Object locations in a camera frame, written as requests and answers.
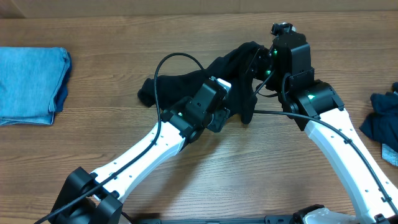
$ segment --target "black cloth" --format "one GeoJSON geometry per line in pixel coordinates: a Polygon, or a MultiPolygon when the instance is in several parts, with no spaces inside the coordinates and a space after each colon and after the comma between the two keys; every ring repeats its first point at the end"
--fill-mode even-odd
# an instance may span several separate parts
{"type": "MultiPolygon", "coordinates": [[[[398,92],[398,82],[393,84],[393,89],[398,92]]],[[[398,152],[398,95],[374,93],[371,101],[374,113],[366,117],[359,129],[367,137],[398,152]]]]}
{"type": "MultiPolygon", "coordinates": [[[[260,47],[263,48],[255,42],[244,43],[224,57],[218,57],[206,68],[206,73],[197,70],[186,75],[159,76],[157,92],[160,108],[170,108],[185,96],[193,97],[205,79],[214,76],[230,82],[232,86],[223,103],[223,106],[231,111],[229,116],[240,114],[242,123],[250,123],[257,98],[251,97],[253,77],[245,75],[248,68],[245,61],[260,47]]],[[[153,79],[148,78],[137,95],[146,106],[155,104],[153,79]]]]}

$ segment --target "crumpled dark blue cloth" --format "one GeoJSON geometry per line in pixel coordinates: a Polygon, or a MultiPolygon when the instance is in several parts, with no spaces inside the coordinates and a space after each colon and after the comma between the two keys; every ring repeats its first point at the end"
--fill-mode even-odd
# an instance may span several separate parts
{"type": "MultiPolygon", "coordinates": [[[[393,89],[398,91],[398,83],[393,84],[393,89]]],[[[398,152],[398,95],[374,93],[371,101],[374,112],[368,115],[359,129],[367,137],[398,152]]]]}
{"type": "Polygon", "coordinates": [[[0,125],[52,124],[71,70],[64,48],[0,47],[0,125]]]}

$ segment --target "wood grain tabletop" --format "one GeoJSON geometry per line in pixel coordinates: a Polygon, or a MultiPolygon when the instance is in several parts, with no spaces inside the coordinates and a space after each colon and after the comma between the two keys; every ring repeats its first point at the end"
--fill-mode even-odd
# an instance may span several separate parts
{"type": "MultiPolygon", "coordinates": [[[[338,92],[364,144],[398,185],[398,168],[358,129],[372,111],[371,93],[398,81],[398,12],[0,19],[0,45],[65,47],[73,60],[69,96],[52,126],[0,128],[0,223],[46,215],[71,171],[107,164],[152,129],[155,108],[142,105],[137,92],[164,56],[185,52],[208,66],[244,42],[269,47],[272,23],[282,21],[307,36],[316,78],[338,92]]],[[[189,59],[175,57],[160,74],[193,70],[189,59]]],[[[281,110],[277,99],[260,96],[256,109],[281,110]]],[[[222,132],[205,131],[140,183],[124,211],[163,219],[262,217],[316,203],[354,214],[331,165],[295,122],[255,114],[249,125],[234,116],[222,132]]]]}

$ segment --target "cable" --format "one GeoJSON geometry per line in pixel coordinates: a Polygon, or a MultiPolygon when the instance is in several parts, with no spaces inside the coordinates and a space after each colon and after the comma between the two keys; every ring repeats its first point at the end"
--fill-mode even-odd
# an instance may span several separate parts
{"type": "Polygon", "coordinates": [[[283,79],[282,79],[282,90],[281,90],[281,95],[282,95],[282,99],[283,99],[283,101],[286,103],[287,102],[287,100],[286,100],[286,93],[285,93],[285,83],[286,83],[286,79],[287,79],[287,77],[289,77],[290,75],[289,74],[285,74],[285,76],[283,77],[283,79]]]}
{"type": "Polygon", "coordinates": [[[366,168],[368,168],[368,170],[371,173],[374,181],[376,182],[377,186],[379,187],[381,193],[383,194],[384,198],[387,200],[388,204],[390,205],[392,211],[396,215],[398,215],[398,210],[397,210],[396,206],[394,205],[394,203],[392,203],[392,200],[390,200],[390,197],[388,196],[386,190],[384,189],[383,185],[381,184],[379,178],[377,177],[377,175],[374,172],[373,168],[369,164],[368,160],[365,158],[365,156],[362,154],[362,152],[356,147],[356,145],[352,142],[352,140],[349,137],[347,137],[345,134],[343,134],[341,131],[337,130],[335,127],[333,127],[332,125],[330,125],[330,124],[328,124],[328,123],[326,123],[324,121],[321,121],[319,119],[315,119],[315,118],[312,118],[312,117],[309,117],[309,116],[301,115],[301,114],[287,113],[287,112],[281,112],[281,111],[264,111],[264,110],[254,110],[254,113],[257,113],[257,114],[286,115],[286,116],[291,116],[291,117],[294,117],[294,118],[307,119],[309,121],[314,121],[316,123],[322,124],[325,127],[327,127],[329,129],[331,129],[332,131],[334,131],[336,134],[341,136],[345,140],[345,142],[350,144],[350,146],[356,151],[356,153],[359,155],[359,157],[364,162],[366,168]]]}
{"type": "Polygon", "coordinates": [[[257,93],[257,94],[260,95],[260,96],[263,96],[263,97],[267,97],[267,98],[272,98],[272,97],[278,96],[278,93],[274,93],[274,94],[270,94],[270,95],[263,95],[261,93],[257,93]]]}
{"type": "Polygon", "coordinates": [[[102,181],[101,183],[99,183],[97,186],[95,186],[94,188],[92,188],[91,190],[87,191],[85,194],[82,194],[80,197],[74,199],[73,201],[69,202],[68,204],[62,206],[61,208],[55,210],[52,213],[49,213],[48,215],[44,216],[43,218],[41,218],[40,220],[37,220],[34,224],[39,224],[39,223],[43,223],[46,220],[49,220],[51,218],[54,218],[56,215],[58,215],[59,213],[65,211],[66,209],[76,205],[78,202],[80,202],[81,200],[83,200],[86,197],[89,197],[93,194],[96,193],[96,191],[98,191],[100,188],[102,188],[103,185],[105,185],[106,183],[108,183],[110,180],[114,179],[116,176],[118,176],[121,172],[123,172],[125,169],[127,169],[129,166],[131,166],[131,164],[135,163],[137,160],[139,160],[143,155],[145,155],[145,153],[147,153],[151,147],[156,143],[157,139],[159,138],[160,135],[160,129],[161,129],[161,125],[162,125],[162,120],[160,118],[160,107],[159,107],[159,100],[157,97],[157,89],[156,89],[156,83],[157,83],[157,76],[159,73],[159,70],[161,68],[161,66],[163,65],[163,63],[169,59],[170,57],[173,56],[185,56],[188,57],[190,59],[192,59],[194,62],[196,62],[198,64],[198,66],[200,67],[200,69],[204,72],[206,72],[206,70],[203,68],[203,66],[199,63],[199,61],[192,57],[189,54],[185,54],[185,53],[172,53],[169,54],[168,56],[164,57],[158,64],[156,71],[155,71],[155,76],[154,76],[154,91],[155,91],[155,102],[156,102],[156,112],[157,112],[157,132],[155,135],[155,138],[152,140],[152,142],[148,145],[148,147],[146,147],[137,157],[133,158],[130,162],[128,162],[126,165],[122,166],[122,168],[120,168],[119,170],[117,170],[116,172],[114,172],[112,175],[110,175],[107,179],[105,179],[104,181],[102,181]]]}
{"type": "Polygon", "coordinates": [[[268,82],[268,80],[273,76],[273,74],[275,73],[275,70],[273,70],[269,76],[263,81],[263,83],[261,83],[260,87],[255,90],[255,92],[253,93],[253,96],[255,96],[257,93],[259,93],[259,91],[261,90],[261,88],[268,82]]]}

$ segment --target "light blue cloth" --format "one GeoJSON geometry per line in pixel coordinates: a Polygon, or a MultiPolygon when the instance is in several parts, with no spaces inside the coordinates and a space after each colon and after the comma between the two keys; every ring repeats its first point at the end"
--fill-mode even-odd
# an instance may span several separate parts
{"type": "Polygon", "coordinates": [[[398,152],[395,152],[386,144],[381,146],[381,157],[392,165],[398,166],[398,152]]]}
{"type": "Polygon", "coordinates": [[[70,66],[63,48],[0,47],[0,125],[52,124],[70,66]]]}

